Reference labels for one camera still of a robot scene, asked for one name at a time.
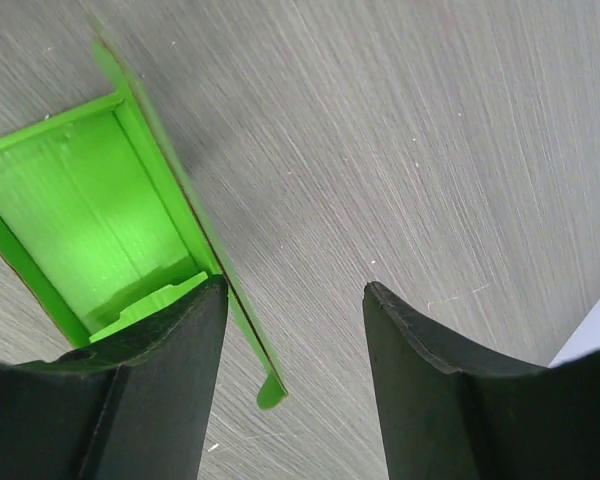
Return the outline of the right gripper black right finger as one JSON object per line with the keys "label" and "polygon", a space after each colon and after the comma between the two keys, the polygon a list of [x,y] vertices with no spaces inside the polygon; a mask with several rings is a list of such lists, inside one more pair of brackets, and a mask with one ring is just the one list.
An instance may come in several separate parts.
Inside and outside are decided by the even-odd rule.
{"label": "right gripper black right finger", "polygon": [[600,479],[600,350],[548,368],[367,284],[364,327],[393,479]]}

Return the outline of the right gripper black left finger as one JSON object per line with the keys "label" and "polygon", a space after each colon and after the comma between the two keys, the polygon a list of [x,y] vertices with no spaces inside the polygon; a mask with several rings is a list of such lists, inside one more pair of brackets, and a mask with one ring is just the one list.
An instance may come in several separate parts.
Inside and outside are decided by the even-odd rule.
{"label": "right gripper black left finger", "polygon": [[0,363],[0,479],[194,479],[228,316],[213,276],[55,361]]}

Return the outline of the green paper box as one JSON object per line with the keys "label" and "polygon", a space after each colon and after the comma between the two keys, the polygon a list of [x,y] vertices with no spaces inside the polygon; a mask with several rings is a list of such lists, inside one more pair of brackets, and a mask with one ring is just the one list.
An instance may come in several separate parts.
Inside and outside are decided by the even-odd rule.
{"label": "green paper box", "polygon": [[111,94],[0,137],[0,256],[75,347],[221,275],[265,371],[263,410],[288,391],[275,350],[141,79],[90,22]]}

